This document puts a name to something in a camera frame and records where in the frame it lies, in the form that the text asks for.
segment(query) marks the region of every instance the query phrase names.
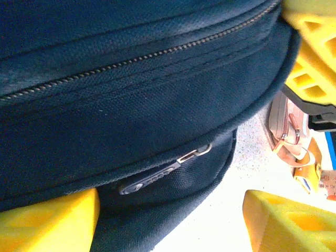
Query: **white floor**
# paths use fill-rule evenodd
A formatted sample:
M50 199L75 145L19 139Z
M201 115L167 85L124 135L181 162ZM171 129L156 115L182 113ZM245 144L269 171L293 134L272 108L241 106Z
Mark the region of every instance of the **white floor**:
M291 175L291 169L272 153L265 136L261 111L238 129L233 163L215 191L153 250L244 251L251 247L242 203L248 189L277 194L336 213L336 202L308 195ZM323 133L314 133L322 153L328 153ZM322 168L331 169L328 158Z

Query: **black plastic piece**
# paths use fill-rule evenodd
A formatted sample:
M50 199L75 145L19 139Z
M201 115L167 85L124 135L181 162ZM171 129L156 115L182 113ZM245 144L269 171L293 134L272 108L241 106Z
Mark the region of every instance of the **black plastic piece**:
M333 105L322 105L302 100L288 86L282 88L282 92L299 109L309 115L308 128L315 131L336 131L336 107Z

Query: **dark blue backpack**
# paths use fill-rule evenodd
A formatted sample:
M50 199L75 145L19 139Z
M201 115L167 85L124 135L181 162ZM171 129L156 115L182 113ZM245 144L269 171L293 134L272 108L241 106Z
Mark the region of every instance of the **dark blue backpack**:
M149 251L219 184L300 38L279 0L0 3L0 211L97 187L91 251Z

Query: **zipper track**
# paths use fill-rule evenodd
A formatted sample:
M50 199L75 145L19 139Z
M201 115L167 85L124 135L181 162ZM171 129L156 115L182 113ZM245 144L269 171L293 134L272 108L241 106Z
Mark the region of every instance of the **zipper track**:
M237 30L239 30L239 29L241 29L241 28L257 21L257 20L259 20L260 18L265 16L267 13L269 13L271 10L273 10L273 8L275 8L280 2L281 2L281 0L273 1L273 3L271 5L269 5L264 11L262 11L258 15L254 16L254 17L250 18L249 20L247 20L243 23L240 23L239 25L236 25L236 26L234 26L230 29L224 30L220 33L216 33L216 34L213 34L211 36L207 36L205 38L202 38L202 39L190 42L190 43L186 43L186 44L183 44L183 45L180 45L180 46L171 47L171 48L166 49L166 50L157 51L157 52L154 52L154 53L151 53L151 54L136 57L134 59L121 61L119 63L111 64L111 65L104 66L104 67L99 67L99 68L96 68L94 70L85 71L85 72L82 72L80 74L78 73L76 75L71 75L71 76L66 77L66 78L61 78L61 79L58 79L58 80L53 80L53 81L46 82L44 84L39 84L39 85L36 85L34 87L31 87L31 88L26 88L26 89L23 89L21 91L12 93L10 95L2 96L0 98L0 101L9 101L9 100L12 100L12 99L15 100L15 98L22 97L22 96L29 95L29 94L33 94L35 92L44 91L46 89L49 89L49 88L52 88L52 87L57 87L58 85L69 83L69 82L72 82L72 81L77 80L77 79L89 77L89 76L92 76L92 75L95 75L95 74L98 74L98 73L101 73L101 72L105 72L105 71L108 71L108 70L112 70L112 69L116 69L116 68L119 68L119 67L122 67L122 66L129 65L129 64L132 64L132 63L136 63L138 61L143 61L143 60L146 60L146 59L155 58L155 57L158 57L160 55L166 55L166 54L173 53L175 51L185 50L185 49L188 49L188 48L191 48L191 47L194 47L194 46L198 46L198 45L207 43L207 42L212 41L214 39L224 37L227 34L230 34L234 31L237 31Z

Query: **zipper pull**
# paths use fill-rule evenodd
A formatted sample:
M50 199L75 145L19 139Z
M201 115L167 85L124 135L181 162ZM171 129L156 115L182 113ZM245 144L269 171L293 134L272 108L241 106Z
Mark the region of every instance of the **zipper pull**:
M175 171L181 164L186 162L193 157L202 156L208 153L212 148L212 144L210 143L204 151L193 150L188 154L178 158L175 163L166 166L164 168L151 169L149 171L142 172L140 174L131 176L126 181L123 181L122 185L119 186L118 191L119 194L125 195L137 192L138 190L152 184L158 179L163 178L164 176L170 174L172 171Z

